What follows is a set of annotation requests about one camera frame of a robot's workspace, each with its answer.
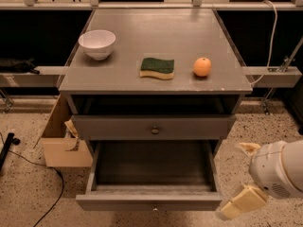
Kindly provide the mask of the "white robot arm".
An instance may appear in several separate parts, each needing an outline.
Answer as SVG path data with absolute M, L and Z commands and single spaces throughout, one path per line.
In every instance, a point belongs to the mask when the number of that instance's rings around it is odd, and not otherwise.
M 253 179 L 220 209 L 223 219 L 258 210 L 275 199 L 303 198 L 303 141 L 277 141 L 259 145 L 238 143 L 249 158 L 248 172 Z

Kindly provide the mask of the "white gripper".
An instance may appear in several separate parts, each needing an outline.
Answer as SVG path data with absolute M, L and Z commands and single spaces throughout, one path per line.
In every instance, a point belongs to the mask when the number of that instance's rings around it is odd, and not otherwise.
M 238 143 L 252 157 L 249 173 L 254 182 L 276 199 L 300 197 L 300 142 L 278 141 L 260 147 L 257 143 Z M 220 210 L 223 218 L 233 219 L 265 206 L 268 195 L 259 187 L 245 184 Z

